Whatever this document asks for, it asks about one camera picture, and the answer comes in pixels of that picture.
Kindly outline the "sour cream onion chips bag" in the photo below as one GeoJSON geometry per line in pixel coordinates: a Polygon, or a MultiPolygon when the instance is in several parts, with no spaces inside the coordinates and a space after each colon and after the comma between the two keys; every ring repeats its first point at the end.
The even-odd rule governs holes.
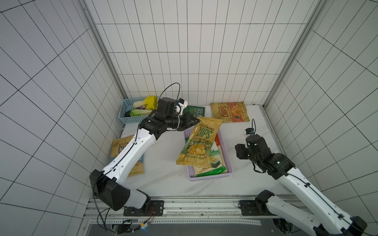
{"type": "Polygon", "coordinates": [[[211,147],[223,123],[222,119],[199,117],[189,139],[178,156],[177,165],[210,168],[216,159],[211,155],[211,147]]]}

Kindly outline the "green white cassava chips bag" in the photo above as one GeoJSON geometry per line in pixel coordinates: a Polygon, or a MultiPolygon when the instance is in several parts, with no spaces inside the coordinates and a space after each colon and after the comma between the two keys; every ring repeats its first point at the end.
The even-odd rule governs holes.
{"type": "Polygon", "coordinates": [[[211,156],[214,160],[210,163],[209,168],[193,167],[196,178],[228,173],[220,148],[212,150],[211,156]]]}

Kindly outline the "sea salt chips bag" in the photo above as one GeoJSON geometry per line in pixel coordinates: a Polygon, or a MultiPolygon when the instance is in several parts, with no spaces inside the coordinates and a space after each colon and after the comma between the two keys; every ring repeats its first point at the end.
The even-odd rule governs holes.
{"type": "MultiPolygon", "coordinates": [[[[112,150],[110,154],[111,162],[121,153],[121,151],[131,142],[132,139],[133,139],[133,135],[113,140],[112,150]]],[[[140,159],[137,161],[137,163],[134,165],[131,172],[129,173],[129,177],[141,175],[143,173],[144,173],[144,155],[142,155],[140,159]]]]}

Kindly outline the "cream red cassava chips bag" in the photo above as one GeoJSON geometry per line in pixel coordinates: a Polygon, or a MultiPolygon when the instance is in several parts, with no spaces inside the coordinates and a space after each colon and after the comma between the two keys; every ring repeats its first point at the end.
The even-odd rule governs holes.
{"type": "Polygon", "coordinates": [[[215,144],[217,146],[217,148],[219,148],[221,146],[221,143],[220,143],[220,139],[219,139],[219,135],[216,134],[216,137],[215,137],[215,144]]]}

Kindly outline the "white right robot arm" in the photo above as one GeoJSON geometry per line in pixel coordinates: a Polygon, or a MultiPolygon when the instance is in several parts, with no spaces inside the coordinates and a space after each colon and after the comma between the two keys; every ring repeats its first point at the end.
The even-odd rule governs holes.
{"type": "Polygon", "coordinates": [[[306,212],[291,205],[273,192],[264,190],[252,203],[240,201],[242,214],[276,215],[287,220],[310,236],[362,236],[367,223],[351,216],[324,196],[282,153],[272,153],[265,139],[257,134],[246,138],[245,144],[235,145],[236,156],[248,159],[260,174],[267,173],[286,186],[308,209],[306,212]]]}

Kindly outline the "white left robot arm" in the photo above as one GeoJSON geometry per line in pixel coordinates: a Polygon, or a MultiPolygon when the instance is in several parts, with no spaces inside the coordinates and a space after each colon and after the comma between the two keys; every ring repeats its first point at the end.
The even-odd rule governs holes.
{"type": "Polygon", "coordinates": [[[174,100],[161,97],[157,109],[140,122],[132,140],[120,154],[101,171],[92,171],[90,182],[93,197],[112,210],[132,207],[146,214],[150,210],[150,196],[140,190],[128,189],[126,179],[144,152],[163,133],[184,131],[200,122],[184,110],[187,106],[188,102],[182,98],[174,100]]]}

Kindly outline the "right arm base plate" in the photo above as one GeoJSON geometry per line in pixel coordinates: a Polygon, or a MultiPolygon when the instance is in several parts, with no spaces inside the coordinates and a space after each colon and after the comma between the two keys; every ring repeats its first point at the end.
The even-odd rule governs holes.
{"type": "Polygon", "coordinates": [[[241,209],[243,216],[259,216],[266,213],[265,205],[256,200],[240,200],[238,208],[241,209]]]}

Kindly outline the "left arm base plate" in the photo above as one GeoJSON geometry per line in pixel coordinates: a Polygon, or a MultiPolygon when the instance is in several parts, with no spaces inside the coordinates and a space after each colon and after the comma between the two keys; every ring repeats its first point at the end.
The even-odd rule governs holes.
{"type": "Polygon", "coordinates": [[[125,207],[123,215],[131,217],[162,216],[163,210],[164,201],[149,200],[140,209],[134,207],[125,207]]]}

